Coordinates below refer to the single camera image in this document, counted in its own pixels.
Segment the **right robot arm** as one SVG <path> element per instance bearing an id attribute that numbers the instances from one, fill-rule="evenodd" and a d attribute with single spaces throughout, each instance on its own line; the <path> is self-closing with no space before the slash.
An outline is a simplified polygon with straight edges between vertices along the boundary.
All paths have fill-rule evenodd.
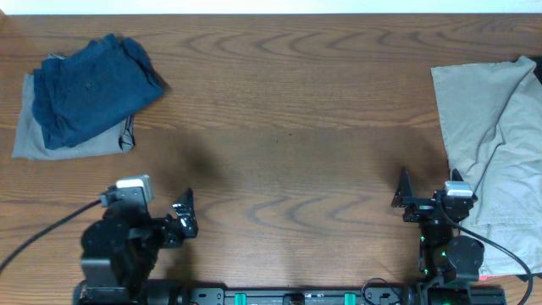
<path id="1" fill-rule="evenodd" d="M 431 198 L 414 195 L 408 171 L 403 168 L 391 202 L 402 208 L 402 218 L 421 231 L 418 268 L 425 275 L 401 297 L 403 304 L 471 304 L 469 285 L 479 280 L 484 245 L 454 230 L 478 200 L 457 170 Z"/>

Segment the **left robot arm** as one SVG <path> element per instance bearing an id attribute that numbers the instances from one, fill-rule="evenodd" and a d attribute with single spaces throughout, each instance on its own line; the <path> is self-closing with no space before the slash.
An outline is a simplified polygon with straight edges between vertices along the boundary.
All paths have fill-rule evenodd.
<path id="1" fill-rule="evenodd" d="M 144 187 L 109 187 L 99 197 L 105 212 L 82 237 L 85 279 L 74 289 L 74 304 L 189 304 L 188 290 L 173 280 L 151 280 L 164 248 L 195 238 L 198 225 L 192 189 L 172 204 L 174 214 L 153 218 Z"/>

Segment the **dark blue shorts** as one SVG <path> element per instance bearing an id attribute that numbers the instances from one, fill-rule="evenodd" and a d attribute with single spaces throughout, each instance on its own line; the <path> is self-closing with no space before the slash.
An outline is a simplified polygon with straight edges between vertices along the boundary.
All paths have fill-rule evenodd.
<path id="1" fill-rule="evenodd" d="M 163 95 L 141 44 L 114 34 L 67 58 L 43 60 L 33 76 L 32 113 L 52 150 L 88 141 Z"/>

